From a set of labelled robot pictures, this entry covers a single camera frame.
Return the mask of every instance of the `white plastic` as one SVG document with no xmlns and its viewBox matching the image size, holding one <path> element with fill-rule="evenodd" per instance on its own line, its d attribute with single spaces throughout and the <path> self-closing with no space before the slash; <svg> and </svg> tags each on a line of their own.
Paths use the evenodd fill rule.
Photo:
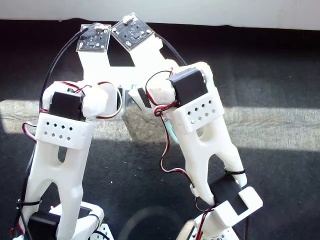
<svg viewBox="0 0 320 240">
<path fill-rule="evenodd" d="M 82 180 L 94 125 L 94 122 L 81 122 L 46 113 L 39 115 L 35 134 L 37 144 L 25 202 L 39 201 L 51 183 L 57 185 L 63 208 L 57 240 L 70 240 L 76 228 L 83 196 Z M 60 146 L 67 147 L 63 163 L 58 159 Z M 23 207 L 27 222 L 38 208 L 39 205 Z"/>
<path fill-rule="evenodd" d="M 106 223 L 101 224 L 98 231 L 104 233 L 107 237 L 109 237 L 110 240 L 115 240 L 108 224 L 106 224 Z M 98 233 L 94 233 L 90 237 L 90 240 L 101 240 L 101 239 L 104 240 L 104 238 L 101 235 L 99 235 Z"/>
<path fill-rule="evenodd" d="M 244 167 L 237 148 L 231 142 L 223 118 L 223 106 L 209 66 L 200 62 L 179 70 L 195 66 L 204 75 L 208 93 L 179 108 L 167 110 L 164 116 L 170 120 L 178 139 L 185 158 L 186 171 L 194 185 L 193 194 L 213 205 L 214 196 L 207 182 L 209 158 L 216 154 L 229 171 L 239 172 L 244 170 Z M 203 128 L 200 137 L 197 134 L 199 128 Z M 240 186 L 247 184 L 245 173 L 233 177 Z"/>
<path fill-rule="evenodd" d="M 150 80 L 147 84 L 147 91 L 157 104 L 168 105 L 176 100 L 175 89 L 171 82 L 166 79 Z"/>
<path fill-rule="evenodd" d="M 214 211 L 208 213 L 205 217 L 202 226 L 204 237 L 212 238 L 214 236 L 220 236 L 223 234 L 223 231 L 234 226 L 263 206 L 261 198 L 251 186 L 248 186 L 240 191 L 239 196 L 248 209 L 242 212 L 240 215 L 237 215 L 228 201 L 224 201 L 223 203 L 219 204 Z M 194 220 L 194 225 L 197 228 L 200 225 L 201 218 L 202 215 L 198 216 Z"/>
<path fill-rule="evenodd" d="M 96 233 L 92 234 L 97 227 L 98 230 L 100 230 L 101 232 L 106 234 L 111 240 L 113 240 L 114 238 L 112 236 L 109 226 L 106 223 L 101 224 L 105 216 L 102 208 L 84 201 L 81 202 L 81 207 L 91 209 L 91 211 L 89 212 L 90 215 L 79 218 L 77 220 L 72 240 L 88 240 L 88 238 L 90 238 L 91 240 L 101 240 L 102 236 L 97 237 Z M 49 212 L 61 216 L 62 205 L 59 204 L 58 206 L 52 208 Z"/>
<path fill-rule="evenodd" d="M 35 138 L 44 143 L 81 150 L 90 145 L 94 126 L 92 122 L 40 113 Z"/>
<path fill-rule="evenodd" d="M 107 107 L 108 94 L 99 87 L 87 87 L 82 102 L 82 114 L 85 118 L 94 118 L 102 115 Z"/>
<path fill-rule="evenodd" d="M 197 234 L 198 229 L 195 227 L 191 234 L 189 235 L 189 238 L 187 240 L 195 240 L 193 236 Z M 222 231 L 220 234 L 215 235 L 214 237 L 202 237 L 202 240 L 239 240 L 237 237 L 237 234 L 233 230 L 232 227 L 229 227 Z"/>
</svg>

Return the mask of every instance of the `floor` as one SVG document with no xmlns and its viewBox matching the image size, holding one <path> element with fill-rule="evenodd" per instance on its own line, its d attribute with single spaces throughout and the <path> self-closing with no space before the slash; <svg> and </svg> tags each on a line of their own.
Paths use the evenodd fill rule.
<svg viewBox="0 0 320 240">
<path fill-rule="evenodd" d="M 86 21 L 0 21 L 0 238 L 9 239 L 33 142 L 24 121 L 37 122 L 40 90 L 60 47 Z M 207 62 L 214 73 L 225 121 L 263 199 L 252 215 L 249 240 L 320 239 L 320 32 L 151 24 L 188 63 Z M 173 58 L 167 49 L 163 54 Z M 113 66 L 132 65 L 115 41 Z M 82 67 L 71 47 L 52 81 L 79 81 Z M 188 181 L 164 174 L 158 119 L 128 109 L 122 119 L 99 121 L 83 179 L 83 200 L 100 205 L 116 239 L 175 239 L 197 213 Z M 165 159 L 184 166 L 174 144 Z M 209 181 L 223 174 L 216 157 Z M 59 203 L 52 185 L 41 209 Z M 236 226 L 243 231 L 244 223 Z"/>
</svg>

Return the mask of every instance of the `plastic part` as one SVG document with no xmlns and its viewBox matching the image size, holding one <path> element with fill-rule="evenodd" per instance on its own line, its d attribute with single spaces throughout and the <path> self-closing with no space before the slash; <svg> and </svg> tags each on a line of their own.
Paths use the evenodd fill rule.
<svg viewBox="0 0 320 240">
<path fill-rule="evenodd" d="M 81 110 L 83 98 L 82 94 L 56 91 L 53 93 L 49 112 L 51 115 L 62 118 L 83 120 L 84 116 Z"/>
<path fill-rule="evenodd" d="M 167 79 L 151 79 L 147 84 L 147 91 L 157 104 L 168 105 L 176 100 L 175 89 Z"/>
<path fill-rule="evenodd" d="M 242 189 L 231 175 L 225 174 L 218 180 L 211 183 L 209 187 L 211 192 L 213 192 L 214 200 L 217 203 L 228 201 L 238 215 L 248 209 L 244 201 L 239 196 L 239 192 Z"/>
<path fill-rule="evenodd" d="M 195 67 L 178 72 L 168 80 L 174 87 L 176 100 L 180 106 L 208 92 L 202 73 Z"/>
<path fill-rule="evenodd" d="M 193 236 L 196 234 L 197 228 L 193 228 L 193 231 L 189 234 L 189 238 L 187 238 L 186 240 L 195 240 Z M 237 234 L 235 233 L 233 228 L 229 227 L 226 230 L 222 231 L 220 234 L 208 238 L 208 240 L 239 240 L 239 238 L 237 237 Z"/>
<path fill-rule="evenodd" d="M 67 92 L 69 88 L 70 88 L 70 86 L 63 84 L 60 81 L 55 81 L 54 83 L 52 83 L 43 93 L 42 107 L 44 109 L 48 110 L 50 108 L 51 100 L 52 100 L 54 93 L 55 92 Z"/>
<path fill-rule="evenodd" d="M 104 233 L 107 237 L 110 238 L 110 240 L 115 240 L 114 237 L 112 236 L 112 233 L 110 231 L 108 224 L 106 223 L 101 224 L 101 226 L 98 228 L 98 231 Z M 105 240 L 105 238 L 103 238 L 101 235 L 94 233 L 91 235 L 89 240 L 101 240 L 101 239 Z"/>
<path fill-rule="evenodd" d="M 214 209 L 214 211 L 208 213 L 205 217 L 202 226 L 204 237 L 212 238 L 220 236 L 223 234 L 223 231 L 234 226 L 263 206 L 261 198 L 251 186 L 240 191 L 239 196 L 245 203 L 247 210 L 238 215 L 229 201 L 222 202 Z M 200 215 L 194 220 L 194 224 L 197 228 L 200 225 L 201 217 L 202 216 Z"/>
<path fill-rule="evenodd" d="M 76 121 L 47 113 L 40 113 L 35 139 L 70 149 L 83 149 L 90 145 L 94 124 Z"/>
<path fill-rule="evenodd" d="M 196 66 L 203 74 L 208 93 L 181 107 L 165 111 L 164 116 L 171 122 L 178 139 L 185 158 L 186 171 L 195 188 L 192 192 L 209 205 L 213 205 L 214 196 L 207 181 L 209 158 L 216 154 L 229 171 L 242 171 L 244 167 L 237 148 L 231 142 L 223 118 L 223 106 L 218 90 L 214 86 L 210 68 L 203 63 L 193 64 L 193 66 Z M 201 136 L 197 134 L 199 128 L 203 128 Z M 245 173 L 241 176 L 234 175 L 234 178 L 241 187 L 247 184 Z"/>
<path fill-rule="evenodd" d="M 28 223 L 32 240 L 55 240 L 59 221 L 60 216 L 48 212 L 37 211 L 32 214 Z"/>
<path fill-rule="evenodd" d="M 106 110 L 108 98 L 107 92 L 99 87 L 85 89 L 85 97 L 82 104 L 83 116 L 93 118 L 102 115 Z"/>
<path fill-rule="evenodd" d="M 104 217 L 105 217 L 104 211 L 102 210 L 102 208 L 99 207 L 98 205 L 94 205 L 94 204 L 84 202 L 84 201 L 81 202 L 81 207 L 86 208 L 86 209 L 90 209 L 91 211 L 88 213 L 89 215 L 82 217 L 82 218 L 79 218 L 76 221 L 75 231 L 74 231 L 74 234 L 73 234 L 71 240 L 88 240 L 88 238 L 91 239 L 91 237 L 93 235 L 92 233 L 94 232 L 94 230 L 96 230 L 99 223 L 100 223 L 99 229 L 104 233 L 107 232 L 107 236 L 110 238 L 110 240 L 113 240 L 114 238 L 111 234 L 111 231 L 110 231 L 108 225 L 101 224 L 104 220 Z M 62 205 L 59 204 L 58 206 L 52 208 L 50 210 L 50 213 L 56 214 L 56 215 L 61 215 L 62 214 Z"/>
<path fill-rule="evenodd" d="M 51 183 L 58 188 L 62 215 L 57 240 L 70 240 L 75 232 L 83 196 L 82 180 L 95 122 L 82 122 L 40 113 L 37 144 L 25 194 L 25 202 L 39 201 Z M 58 160 L 59 147 L 68 148 L 64 162 Z M 39 205 L 24 206 L 25 220 Z"/>
</svg>

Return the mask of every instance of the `red wire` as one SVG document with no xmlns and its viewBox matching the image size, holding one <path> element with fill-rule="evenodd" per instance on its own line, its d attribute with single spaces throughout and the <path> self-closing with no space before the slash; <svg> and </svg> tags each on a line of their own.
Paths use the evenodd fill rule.
<svg viewBox="0 0 320 240">
<path fill-rule="evenodd" d="M 190 181 L 190 183 L 193 185 L 192 181 L 191 181 L 191 178 L 190 176 L 188 175 L 187 171 L 182 169 L 182 168 L 179 168 L 179 167 L 176 167 L 176 168 L 173 168 L 173 169 L 170 169 L 170 170 L 167 170 L 164 168 L 163 166 L 163 160 L 164 160 L 164 157 L 165 155 L 168 153 L 169 151 L 169 148 L 170 148 L 170 137 L 169 137 L 169 133 L 168 133 L 168 130 L 166 128 L 166 125 L 165 125 L 165 121 L 162 117 L 162 115 L 160 116 L 161 118 L 161 121 L 163 123 L 163 126 L 164 126 L 164 130 L 165 130 L 165 137 L 166 137 L 166 144 L 165 144 L 165 148 L 164 148 L 164 151 L 162 153 L 162 156 L 160 158 L 160 167 L 161 167 L 161 170 L 165 173 L 173 173 L 173 172 L 179 172 L 179 173 L 182 173 L 184 174 Z"/>
<path fill-rule="evenodd" d="M 27 135 L 29 138 L 31 138 L 35 143 L 37 142 L 35 136 L 33 136 L 27 129 L 26 127 L 27 123 L 23 123 L 22 124 L 22 130 L 24 132 L 25 135 Z"/>
<path fill-rule="evenodd" d="M 203 224 L 204 224 L 204 221 L 205 221 L 205 219 L 206 219 L 207 214 L 208 214 L 207 211 L 202 214 L 201 222 L 200 222 L 200 225 L 199 225 L 199 229 L 198 229 L 198 231 L 197 231 L 197 233 L 196 233 L 195 240 L 200 240 L 201 237 L 202 237 L 202 235 L 203 235 L 203 232 L 202 232 L 201 230 L 202 230 L 202 226 L 203 226 Z"/>
<path fill-rule="evenodd" d="M 73 88 L 79 89 L 79 87 L 77 85 L 75 85 L 75 84 L 72 84 L 72 83 L 69 83 L 69 82 L 66 82 L 66 81 L 62 81 L 61 83 L 65 84 L 65 85 L 68 85 L 69 87 L 73 87 Z"/>
</svg>

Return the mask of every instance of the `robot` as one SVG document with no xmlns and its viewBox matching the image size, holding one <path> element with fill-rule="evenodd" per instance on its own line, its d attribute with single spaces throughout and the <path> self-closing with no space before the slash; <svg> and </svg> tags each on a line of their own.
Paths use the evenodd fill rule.
<svg viewBox="0 0 320 240">
<path fill-rule="evenodd" d="M 110 66 L 107 50 L 111 35 L 129 52 L 133 67 Z M 46 88 L 57 57 L 41 93 L 35 135 L 23 126 L 36 144 L 17 201 L 13 239 L 114 239 L 103 223 L 104 211 L 82 201 L 82 180 L 96 119 L 121 117 L 132 99 L 142 111 L 162 120 L 167 136 L 162 170 L 183 173 L 195 198 L 209 205 L 195 218 L 187 239 L 238 240 L 232 226 L 261 208 L 263 201 L 253 187 L 246 186 L 246 173 L 230 139 L 209 65 L 187 65 L 177 52 L 181 66 L 165 59 L 160 53 L 163 43 L 172 46 L 135 13 L 114 26 L 83 24 L 58 56 L 75 40 L 83 80 L 54 82 Z M 169 136 L 180 145 L 185 170 L 162 166 Z M 58 159 L 60 148 L 67 149 L 63 161 Z M 208 183 L 208 162 L 214 154 L 223 161 L 226 174 Z M 42 195 L 52 182 L 57 185 L 61 204 L 40 212 Z"/>
</svg>

